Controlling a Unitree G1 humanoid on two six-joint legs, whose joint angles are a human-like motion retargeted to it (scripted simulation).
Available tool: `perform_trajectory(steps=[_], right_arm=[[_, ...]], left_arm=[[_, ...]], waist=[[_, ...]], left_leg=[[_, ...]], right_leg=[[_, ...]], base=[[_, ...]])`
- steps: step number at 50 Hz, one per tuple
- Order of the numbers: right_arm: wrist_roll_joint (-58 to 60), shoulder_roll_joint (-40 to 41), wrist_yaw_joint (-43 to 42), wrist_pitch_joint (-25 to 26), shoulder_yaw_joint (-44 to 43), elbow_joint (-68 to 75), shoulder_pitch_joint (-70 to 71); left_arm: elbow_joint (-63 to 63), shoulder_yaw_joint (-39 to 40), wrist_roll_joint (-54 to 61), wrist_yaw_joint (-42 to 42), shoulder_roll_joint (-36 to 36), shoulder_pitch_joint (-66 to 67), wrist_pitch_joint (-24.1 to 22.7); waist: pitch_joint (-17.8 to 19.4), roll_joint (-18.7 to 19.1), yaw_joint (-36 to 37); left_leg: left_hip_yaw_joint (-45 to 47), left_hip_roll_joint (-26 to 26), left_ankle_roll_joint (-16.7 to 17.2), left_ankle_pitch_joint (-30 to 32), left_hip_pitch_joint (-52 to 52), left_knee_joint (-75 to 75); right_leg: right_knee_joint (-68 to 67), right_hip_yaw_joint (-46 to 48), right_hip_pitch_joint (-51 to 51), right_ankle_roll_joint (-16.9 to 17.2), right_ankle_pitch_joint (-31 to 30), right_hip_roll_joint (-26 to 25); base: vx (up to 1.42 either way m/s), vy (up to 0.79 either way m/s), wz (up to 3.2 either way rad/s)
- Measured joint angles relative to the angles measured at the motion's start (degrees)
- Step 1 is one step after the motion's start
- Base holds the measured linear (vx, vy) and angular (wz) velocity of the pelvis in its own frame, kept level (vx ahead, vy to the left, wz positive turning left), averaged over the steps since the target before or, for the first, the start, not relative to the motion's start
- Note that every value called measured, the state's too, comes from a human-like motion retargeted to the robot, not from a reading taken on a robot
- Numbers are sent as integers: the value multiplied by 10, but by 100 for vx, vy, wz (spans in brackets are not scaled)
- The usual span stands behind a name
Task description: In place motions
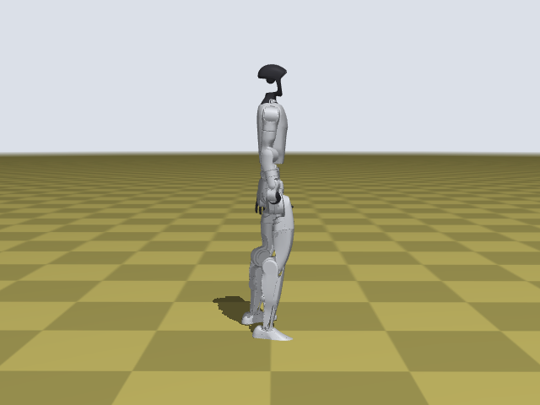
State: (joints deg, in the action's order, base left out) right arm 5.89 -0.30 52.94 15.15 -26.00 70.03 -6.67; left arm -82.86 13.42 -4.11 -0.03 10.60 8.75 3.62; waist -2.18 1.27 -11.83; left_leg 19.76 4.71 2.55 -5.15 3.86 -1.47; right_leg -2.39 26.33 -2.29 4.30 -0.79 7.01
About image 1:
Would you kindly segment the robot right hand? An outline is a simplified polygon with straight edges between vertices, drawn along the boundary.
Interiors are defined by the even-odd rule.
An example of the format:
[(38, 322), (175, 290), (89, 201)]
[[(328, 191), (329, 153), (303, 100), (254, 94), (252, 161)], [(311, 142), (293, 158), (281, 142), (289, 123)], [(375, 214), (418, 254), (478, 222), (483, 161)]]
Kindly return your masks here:
[[(280, 196), (279, 192), (276, 192), (276, 199), (277, 199), (277, 201), (274, 202), (274, 203), (272, 203), (272, 202), (270, 202), (270, 201), (269, 201), (269, 202), (270, 202), (271, 204), (277, 204), (277, 203), (279, 203), (279, 202), (281, 201), (281, 196)], [(293, 208), (293, 207), (294, 207), (294, 206), (292, 206), (292, 208)]]

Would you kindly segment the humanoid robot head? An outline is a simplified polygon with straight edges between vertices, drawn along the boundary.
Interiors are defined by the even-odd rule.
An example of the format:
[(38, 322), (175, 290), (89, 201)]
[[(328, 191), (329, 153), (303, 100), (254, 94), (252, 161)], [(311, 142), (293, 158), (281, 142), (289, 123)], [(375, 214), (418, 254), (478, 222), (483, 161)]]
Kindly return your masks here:
[[(287, 71), (283, 67), (280, 67), (279, 65), (275, 65), (275, 64), (268, 64), (259, 70), (258, 75), (257, 75), (258, 78), (265, 78), (269, 84), (273, 84), (276, 80), (276, 83), (278, 86), (278, 91), (266, 93), (265, 98), (261, 104), (269, 103), (270, 99), (276, 100), (276, 96), (281, 97), (283, 95), (282, 87), (281, 87), (281, 78), (286, 73)], [(271, 100), (270, 100), (270, 103), (271, 103)], [(273, 103), (277, 103), (277, 101)]]

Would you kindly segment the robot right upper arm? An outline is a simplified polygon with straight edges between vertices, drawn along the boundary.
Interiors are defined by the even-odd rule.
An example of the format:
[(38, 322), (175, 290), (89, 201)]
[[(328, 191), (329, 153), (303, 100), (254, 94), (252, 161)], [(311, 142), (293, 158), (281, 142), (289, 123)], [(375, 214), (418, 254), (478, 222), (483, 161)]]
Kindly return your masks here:
[(276, 138), (277, 126), (280, 118), (280, 110), (274, 106), (267, 106), (262, 112), (262, 152), (269, 149), (273, 152), (273, 162), (278, 160), (278, 151), (273, 148)]

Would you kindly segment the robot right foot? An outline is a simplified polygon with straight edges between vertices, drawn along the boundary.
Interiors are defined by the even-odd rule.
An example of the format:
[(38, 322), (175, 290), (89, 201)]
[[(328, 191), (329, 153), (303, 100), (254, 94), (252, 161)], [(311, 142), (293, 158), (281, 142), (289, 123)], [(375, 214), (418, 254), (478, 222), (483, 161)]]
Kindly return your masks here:
[[(264, 329), (266, 329), (266, 327), (264, 327)], [(278, 341), (289, 341), (289, 340), (292, 340), (293, 338), (281, 333), (279, 330), (277, 330), (275, 327), (273, 328), (272, 331), (264, 331), (263, 330), (263, 326), (257, 326), (253, 333), (252, 333), (252, 336), (254, 338), (263, 338), (263, 339), (270, 339), (270, 340), (278, 340)]]

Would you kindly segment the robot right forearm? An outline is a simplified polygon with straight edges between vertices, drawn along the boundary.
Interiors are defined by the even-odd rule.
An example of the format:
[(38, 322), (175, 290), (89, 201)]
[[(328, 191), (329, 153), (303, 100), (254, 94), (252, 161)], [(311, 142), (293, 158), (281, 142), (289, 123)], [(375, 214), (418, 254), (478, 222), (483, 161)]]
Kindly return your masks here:
[(277, 201), (276, 192), (279, 191), (280, 181), (278, 180), (277, 165), (273, 164), (273, 152), (265, 149), (262, 152), (262, 171), (265, 172), (267, 181), (267, 200)]

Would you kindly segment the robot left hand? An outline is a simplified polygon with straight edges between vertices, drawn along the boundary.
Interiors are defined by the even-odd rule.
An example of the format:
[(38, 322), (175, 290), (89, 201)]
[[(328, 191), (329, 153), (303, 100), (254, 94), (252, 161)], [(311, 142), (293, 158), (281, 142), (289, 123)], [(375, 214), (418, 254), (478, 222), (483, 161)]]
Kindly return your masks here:
[[(258, 207), (258, 203), (257, 203), (257, 199), (256, 199), (256, 207), (255, 207), (256, 213), (257, 213), (257, 207)], [(263, 207), (263, 210), (265, 210), (264, 207)], [(259, 214), (262, 215), (262, 207), (259, 207)]]

